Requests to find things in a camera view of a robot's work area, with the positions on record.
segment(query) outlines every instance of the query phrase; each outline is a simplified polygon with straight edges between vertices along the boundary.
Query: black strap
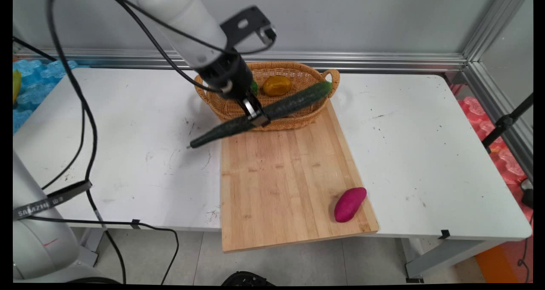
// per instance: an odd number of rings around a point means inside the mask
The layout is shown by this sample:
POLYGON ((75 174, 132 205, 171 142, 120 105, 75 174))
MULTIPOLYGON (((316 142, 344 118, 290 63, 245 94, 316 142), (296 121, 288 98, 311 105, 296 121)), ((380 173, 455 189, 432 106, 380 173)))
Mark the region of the black strap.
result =
POLYGON ((438 237, 437 239, 446 239, 450 236, 450 232, 448 230, 441 230, 442 236, 438 237))
POLYGON ((34 203, 26 204, 13 209, 13 220, 21 220, 27 216, 43 212, 57 205, 64 203, 75 197, 76 195, 91 189, 93 185, 90 181, 84 180, 78 183, 64 187, 58 191, 50 193, 47 198, 35 201, 34 203))
POLYGON ((131 227, 132 227, 133 230, 141 230, 142 229, 137 224, 137 223, 140 223, 140 220, 136 220, 135 218, 133 218, 131 223, 134 223, 134 224, 131 224, 131 227))

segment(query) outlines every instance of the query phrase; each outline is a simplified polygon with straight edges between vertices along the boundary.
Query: black cable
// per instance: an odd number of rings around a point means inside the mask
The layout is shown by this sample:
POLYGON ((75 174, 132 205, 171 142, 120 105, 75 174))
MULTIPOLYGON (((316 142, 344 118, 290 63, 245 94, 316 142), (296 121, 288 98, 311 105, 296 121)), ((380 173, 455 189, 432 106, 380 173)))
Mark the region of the black cable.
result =
MULTIPOLYGON (((66 71, 66 75, 68 76, 68 79, 70 79, 70 83, 72 83, 72 87, 76 91, 76 94, 78 98, 80 99, 81 106, 84 109, 84 111, 87 113, 87 116, 89 117, 89 122, 91 124, 91 129, 93 131, 93 149, 91 152, 91 158, 89 160, 89 164, 87 165, 87 170, 85 173, 85 180, 89 180, 91 169, 93 167, 93 162, 95 161, 95 157, 97 156, 97 142, 98 142, 98 133, 97 133, 97 124, 95 123, 95 119, 93 117, 93 113, 91 112, 91 109, 89 108, 89 104, 87 103, 87 100, 83 96, 83 92, 81 91, 81 87, 79 83, 77 82, 76 77, 72 73, 72 69, 70 69, 70 65, 68 65, 68 61, 66 59, 66 56, 64 55, 64 51, 62 49, 62 46, 60 45, 60 40, 57 35, 57 30, 55 28, 55 21, 53 18, 53 3, 55 0, 46 0, 46 18, 47 18, 47 25, 49 27, 49 32, 51 33, 51 38, 53 40, 53 45, 55 46, 55 49, 57 50, 57 53, 59 55, 60 61, 62 62, 64 66, 64 70, 66 71)), ((91 193, 89 190, 87 190, 87 198, 89 199, 89 203, 91 204, 91 207, 93 208, 93 211, 95 212, 95 215, 97 215, 97 218, 99 220, 102 220, 100 217, 100 214, 97 210, 97 206, 95 206, 93 197, 91 196, 91 193)), ((125 264, 123 261, 123 257, 121 256, 121 252, 119 252, 119 249, 117 248, 117 245, 115 244, 112 236, 109 234, 108 230, 105 230, 106 235, 111 242, 111 244, 114 246, 115 252, 117 253, 117 257, 119 258, 119 261, 121 263, 121 272, 123 273, 123 284, 126 282, 126 274, 125 274, 125 264)))
POLYGON ((123 277, 123 284, 127 283, 127 273, 125 272, 125 261, 123 261, 123 257, 121 257, 121 252, 119 251, 119 248, 117 247, 117 244, 115 244, 115 241, 113 241, 112 235, 109 234, 108 230, 104 230, 104 233, 108 237, 108 240, 112 243, 113 249, 115 250, 115 253, 119 256, 119 262, 121 264, 121 276, 123 277))
POLYGON ((165 276, 163 276, 163 280, 161 281, 161 284, 165 282, 165 279, 167 278, 167 275, 169 274, 169 271, 171 269, 172 263, 176 259, 176 255, 178 254, 178 249, 180 247, 180 242, 178 241, 178 234, 175 230, 172 230, 170 228, 161 228, 161 227, 155 227, 151 226, 145 223, 140 222, 113 222, 113 221, 88 221, 88 220, 71 220, 71 219, 64 219, 64 218, 41 218, 38 216, 29 216, 28 219, 30 220, 37 220, 37 221, 48 221, 48 222, 62 222, 62 223, 80 223, 80 224, 106 224, 106 225, 138 225, 138 226, 144 226, 147 228, 151 228, 152 230, 164 230, 167 232, 172 232, 176 239, 176 250, 174 252, 174 255, 172 256, 172 260, 169 264, 169 267, 167 268, 167 271, 165 272, 165 276))
POLYGON ((89 160, 87 171, 85 173, 85 180, 89 180, 91 169, 93 167, 93 162, 95 161, 95 157, 97 156, 97 138, 98 138, 97 124, 95 123, 95 118, 93 117, 93 113, 91 112, 91 109, 89 108, 89 104, 87 103, 87 100, 83 96, 83 92, 81 91, 80 84, 77 82, 76 77, 72 73, 72 69, 70 69, 70 65, 68 65, 68 61, 66 59, 66 56, 64 55, 62 46, 60 45, 59 37, 57 35, 57 30, 55 28, 55 21, 53 18, 53 2, 54 1, 55 0, 46 0, 46 18, 47 18, 47 25, 49 26, 49 32, 51 33, 51 38, 53 39, 53 45, 55 46, 55 49, 57 50, 60 61, 62 62, 64 66, 66 75, 68 76, 68 79, 70 79, 70 83, 72 83, 72 87, 76 91, 76 94, 81 101, 82 107, 87 113, 87 116, 89 117, 91 129, 93 130, 93 150, 91 152, 91 158, 89 160))
POLYGON ((207 91, 210 91, 210 92, 216 92, 216 93, 221 93, 222 91, 219 90, 219 89, 213 89, 213 88, 210 88, 210 87, 207 87, 207 86, 203 86, 202 84, 196 82, 195 80, 193 80, 191 77, 187 76, 186 73, 184 73, 173 61, 172 59, 170 59, 170 57, 167 55, 167 53, 165 53, 165 51, 161 48, 161 46, 159 45, 159 43, 157 43, 157 41, 155 40, 155 38, 152 36, 152 34, 149 32, 149 30, 146 28, 146 26, 144 25, 144 23, 142 22, 142 20, 140 20, 140 18, 138 18, 138 16, 126 5, 126 3, 124 3, 123 0, 115 0, 117 3, 119 3, 119 5, 121 5, 121 7, 123 7, 123 9, 125 9, 129 14, 130 16, 136 21, 136 23, 138 24, 138 26, 140 26, 140 28, 142 28, 142 30, 144 31, 144 33, 146 34, 146 36, 148 36, 148 38, 150 39, 150 41, 152 42, 152 44, 155 46, 155 48, 159 51, 159 53, 165 58, 165 60, 169 63, 169 65, 171 65, 171 67, 173 69, 175 69, 176 72, 178 72, 182 77, 184 77, 187 81, 191 82, 194 86, 198 87, 198 88, 201 88, 203 90, 207 90, 207 91))
POLYGON ((46 58, 47 60, 50 60, 50 61, 57 61, 57 59, 55 59, 54 57, 51 57, 50 55, 44 53, 43 51, 35 48, 34 46, 28 44, 27 42, 15 37, 15 36, 12 36, 13 38, 13 42, 17 43, 17 44, 21 44, 22 46, 30 49, 31 51, 37 53, 38 55, 41 55, 42 57, 46 58))
MULTIPOLYGON (((72 73, 72 70, 70 69, 70 66, 68 65, 68 61, 66 59, 66 56, 64 54, 64 51, 62 49, 62 46, 60 44, 60 40, 58 38, 58 35, 57 35, 57 30, 55 28, 55 21, 54 21, 54 18, 53 18, 53 3, 54 3, 55 0, 46 0, 46 18, 47 18, 47 24, 49 26, 49 32, 51 33, 51 38, 53 40, 53 45, 55 46, 55 49, 57 50, 57 53, 58 53, 58 56, 60 58, 60 61, 62 62, 63 66, 64 66, 64 69, 66 71, 66 75, 68 76, 68 79, 70 80, 70 83, 72 83, 72 87, 74 88, 74 90, 76 91, 76 94, 78 96, 78 98, 80 99, 80 102, 81 102, 81 105, 82 105, 82 109, 85 111, 85 113, 87 113, 87 116, 89 117, 89 121, 90 121, 90 125, 91 125, 91 129, 93 131, 93 148, 92 148, 92 152, 91 152, 91 157, 90 157, 90 160, 89 160, 89 164, 87 166, 87 170, 86 170, 86 173, 85 173, 85 180, 89 180, 89 177, 90 177, 90 172, 91 172, 91 169, 93 167, 93 163, 94 163, 94 160, 97 156, 97 143, 98 143, 98 133, 97 133, 97 125, 95 123, 95 120, 94 120, 94 117, 93 117, 93 113, 91 112, 90 110, 90 107, 89 107, 89 104, 87 103, 87 100, 85 99, 84 95, 83 95, 83 92, 81 90, 81 87, 79 85, 79 83, 77 82, 77 79, 76 77, 74 76, 74 74, 72 73)), ((222 49, 222 48, 218 48, 216 46, 213 46, 211 44, 208 44, 204 41, 201 41, 199 40, 198 38, 196 37, 193 37, 191 36, 190 34, 186 34, 185 32, 181 32, 180 30, 177 30, 176 28, 173 28, 171 27, 170 25, 162 22, 161 20, 155 18, 154 16, 152 16, 151 14, 149 14, 148 12, 144 11, 143 9, 139 8, 138 6, 136 6, 135 4, 131 3, 130 1, 128 0, 122 0, 124 3, 128 4, 129 6, 133 7, 134 9, 138 10, 140 13, 144 14, 145 16, 147 16, 148 18, 152 19, 153 21, 157 22, 158 24, 164 26, 165 28, 168 28, 169 30, 172 30, 173 32, 176 32, 177 34, 180 34, 182 36, 185 36, 187 38, 190 38, 191 40, 193 41, 196 41, 200 44, 203 44, 207 47, 210 47, 212 49, 215 49, 217 51, 221 51, 223 53, 226 53, 226 54, 230 54, 230 55, 246 55, 246 54, 251 54, 251 53, 257 53, 257 52, 260 52, 260 51, 265 51, 267 49, 269 49, 273 44, 274 44, 274 40, 273 42, 271 42, 271 44, 261 48, 261 49, 257 49, 255 51, 251 51, 251 52, 242 52, 242 53, 237 53, 237 52, 232 52, 232 51, 228 51, 228 50, 225 50, 225 49, 222 49)), ((136 15, 134 14, 134 12, 132 12, 126 5, 124 4, 121 4, 121 6, 123 6, 127 11, 128 13, 134 17, 136 17, 136 15)), ((152 37, 152 35, 149 33, 149 31, 147 30, 147 28, 144 26, 144 24, 142 23, 142 21, 140 21, 140 19, 138 19, 138 17, 135 18, 135 21, 141 26, 142 30, 144 30, 144 32, 146 33, 146 35, 148 36, 148 38, 150 38, 150 40, 152 40, 152 43, 154 43, 154 45, 157 47, 158 44, 157 42, 155 41, 155 38, 152 37)), ((158 48, 159 52, 165 57, 165 59, 167 61, 169 61, 169 63, 171 64, 171 66, 176 69, 177 66, 172 62, 171 59, 169 59, 169 57, 167 57, 166 53, 162 50, 162 48, 158 48)), ((177 69, 177 71, 179 73, 181 73, 181 75, 188 79, 191 83, 195 84, 195 86, 199 86, 201 87, 201 85, 197 84, 197 82, 193 82, 192 79, 190 79, 187 75, 185 75, 185 73, 181 72, 180 69, 177 69)), ((56 222, 74 222, 74 223, 92 223, 92 224, 124 224, 124 223, 118 223, 118 222, 115 222, 115 223, 109 223, 109 222, 103 222, 102 221, 102 218, 97 210, 97 206, 94 204, 94 201, 93 201, 93 197, 91 196, 91 193, 90 191, 88 190, 87 191, 87 198, 89 199, 89 203, 91 205, 91 207, 93 208, 94 212, 95 212, 95 215, 97 215, 97 219, 99 220, 99 222, 95 222, 95 221, 83 221, 83 220, 62 220, 62 219, 45 219, 45 218, 37 218, 37 217, 30 217, 34 220, 43 220, 43 221, 56 221, 56 222)), ((155 228, 155 227, 152 227, 152 226, 149 226, 149 225, 146 225, 146 224, 141 224, 142 226, 146 226, 146 227, 149 227, 149 228, 152 228, 152 229, 155 229, 155 230, 169 230, 167 228, 164 228, 164 229, 159 229, 159 228, 155 228)), ((179 248, 179 242, 178 242, 178 235, 176 234, 175 231, 173 230, 170 230, 172 232, 175 233, 175 237, 176 237, 176 243, 177 243, 177 247, 176 247, 176 252, 175 252, 175 255, 174 257, 172 258, 172 261, 169 265, 169 268, 167 269, 167 272, 166 274, 168 274, 171 266, 172 266, 172 263, 176 257, 176 254, 178 253, 178 248, 179 248)), ((108 239, 111 241, 112 245, 114 246, 115 248, 115 251, 117 253, 117 256, 119 257, 119 261, 121 263, 121 271, 123 273, 123 282, 125 283, 126 282, 126 276, 125 276, 125 265, 124 265, 124 261, 123 261, 123 257, 121 257, 121 253, 119 252, 119 249, 117 248, 117 245, 115 245, 115 242, 113 241, 113 238, 112 236, 109 234, 108 230, 105 230, 107 236, 108 236, 108 239)), ((165 281, 165 278, 166 278, 166 274, 165 276, 163 277, 163 280, 161 282, 161 284, 164 283, 165 281)))
POLYGON ((53 178, 49 183, 47 183, 45 186, 43 186, 42 190, 45 190, 47 187, 51 186, 52 183, 57 181, 69 168, 72 166, 74 161, 76 161, 76 158, 79 156, 81 149, 83 148, 83 137, 85 136, 85 109, 83 109, 83 105, 81 107, 81 140, 80 140, 80 147, 77 149, 76 155, 74 155, 74 158, 72 158, 72 161, 58 174, 55 178, 53 178))
MULTIPOLYGON (((533 220, 534 220, 534 213, 532 212, 532 216, 530 218, 530 226, 532 225, 533 220)), ((527 249, 528 249, 528 238, 524 239, 524 253, 522 255, 522 259, 518 259, 518 262, 516 263, 516 265, 518 267, 523 265, 526 268, 526 281, 524 282, 524 284, 528 284, 528 281, 530 279, 530 269, 528 268, 528 266, 524 262, 524 259, 526 259, 526 250, 527 249)))
MULTIPOLYGON (((51 60, 51 61, 57 61, 57 59, 55 59, 54 57, 48 55, 47 53, 33 47, 32 45, 26 43, 25 41, 22 41, 21 39, 15 37, 15 36, 12 36, 13 37, 13 41, 18 43, 18 44, 21 44, 22 46, 30 49, 31 51, 43 56, 43 57, 46 57, 47 59, 51 60)), ((57 179, 59 179, 64 173, 66 173, 66 171, 72 166, 72 164, 74 164, 74 161, 76 161, 76 158, 79 156, 80 152, 81 152, 81 149, 83 148, 83 137, 84 137, 84 134, 85 134, 85 110, 83 109, 83 106, 81 108, 81 141, 80 141, 80 147, 77 149, 77 152, 76 152, 76 155, 74 155, 74 158, 72 158, 72 160, 70 161, 70 163, 66 166, 66 168, 64 168, 62 170, 62 172, 60 172, 60 174, 58 174, 55 178, 53 178, 49 183, 47 183, 45 186, 43 186, 41 189, 42 190, 45 190, 47 189, 47 187, 51 186, 55 181, 57 181, 57 179)))
POLYGON ((101 278, 99 276, 93 277, 93 278, 82 278, 82 279, 74 279, 66 282, 67 284, 85 284, 85 283, 94 283, 94 284, 119 284, 118 281, 109 279, 109 278, 101 278))
POLYGON ((181 36, 184 36, 186 38, 189 38, 197 43, 200 43, 206 47, 210 47, 212 49, 215 49, 216 51, 220 51, 222 53, 225 53, 225 54, 229 54, 229 55, 249 55, 249 54, 254 54, 254 53, 259 53, 259 52, 262 52, 262 51, 266 51, 267 49, 271 48, 274 44, 274 40, 273 42, 271 42, 270 44, 266 45, 265 47, 261 47, 261 48, 258 48, 258 49, 255 49, 253 51, 248 51, 248 52, 233 52, 233 51, 228 51, 226 49, 223 49, 223 48, 220 48, 220 47, 217 47, 217 46, 214 46, 210 43, 206 43, 190 34, 187 34, 181 30, 177 30, 176 28, 174 28, 173 26, 170 26, 169 24, 161 21, 160 19, 154 17, 153 15, 151 15, 150 13, 146 12, 144 9, 138 7, 137 5, 135 5, 134 3, 131 3, 130 1, 128 0, 122 0, 124 1, 127 5, 133 7, 134 9, 136 9, 138 12, 142 13, 143 15, 147 16, 148 18, 150 18, 151 20, 153 20, 154 22, 160 24, 161 26, 169 29, 169 30, 172 30, 173 32, 176 32, 177 34, 181 35, 181 36))

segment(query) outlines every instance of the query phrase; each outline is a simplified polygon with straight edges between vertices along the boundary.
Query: cucumber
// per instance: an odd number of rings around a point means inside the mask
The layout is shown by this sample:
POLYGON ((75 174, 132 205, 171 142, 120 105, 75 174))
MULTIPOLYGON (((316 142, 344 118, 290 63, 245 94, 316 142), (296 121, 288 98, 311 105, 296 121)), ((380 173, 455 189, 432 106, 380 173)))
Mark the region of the cucumber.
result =
POLYGON ((257 96, 257 91, 259 91, 259 87, 257 86, 257 83, 255 83, 255 80, 252 80, 252 93, 257 96))
MULTIPOLYGON (((330 82, 319 82, 301 92, 297 92, 292 96, 288 96, 287 98, 264 107, 263 112, 271 121, 286 117, 327 96, 327 94, 331 92, 331 86, 330 82)), ((217 125, 204 135, 191 141, 189 146, 191 148, 198 148, 208 142, 229 137, 230 135, 236 135, 237 133, 248 131, 253 127, 253 124, 248 121, 248 118, 245 115, 243 115, 242 117, 217 125)))

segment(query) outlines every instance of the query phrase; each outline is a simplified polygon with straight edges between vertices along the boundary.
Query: purple sweet potato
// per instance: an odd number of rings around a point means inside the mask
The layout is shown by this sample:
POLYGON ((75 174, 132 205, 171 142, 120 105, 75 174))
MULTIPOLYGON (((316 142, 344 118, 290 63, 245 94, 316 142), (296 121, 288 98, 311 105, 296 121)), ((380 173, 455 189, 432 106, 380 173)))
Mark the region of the purple sweet potato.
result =
POLYGON ((367 191, 362 187, 346 190, 335 205, 335 221, 344 223, 352 220, 366 196, 367 191))

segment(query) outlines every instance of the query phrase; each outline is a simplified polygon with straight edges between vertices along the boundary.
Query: floor tile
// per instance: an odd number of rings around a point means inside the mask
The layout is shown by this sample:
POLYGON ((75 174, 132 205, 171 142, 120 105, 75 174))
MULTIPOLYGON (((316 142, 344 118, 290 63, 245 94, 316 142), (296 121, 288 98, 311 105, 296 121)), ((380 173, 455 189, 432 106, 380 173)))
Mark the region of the floor tile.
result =
MULTIPOLYGON (((160 284, 176 248, 174 234, 159 230, 109 230, 119 250, 127 274, 127 284, 160 284)), ((193 284, 202 232, 177 232, 180 249, 165 284, 193 284)), ((121 282, 117 254, 104 235, 97 249, 96 268, 121 282)))
POLYGON ((349 286, 405 284, 401 241, 356 236, 342 239, 349 286))
POLYGON ((482 276, 475 257, 471 257, 444 270, 424 276, 424 282, 427 284, 484 284, 486 280, 482 276))
POLYGON ((225 254, 220 233, 204 233, 195 285, 220 286, 236 271, 249 271, 276 286, 346 285, 341 240, 225 254))

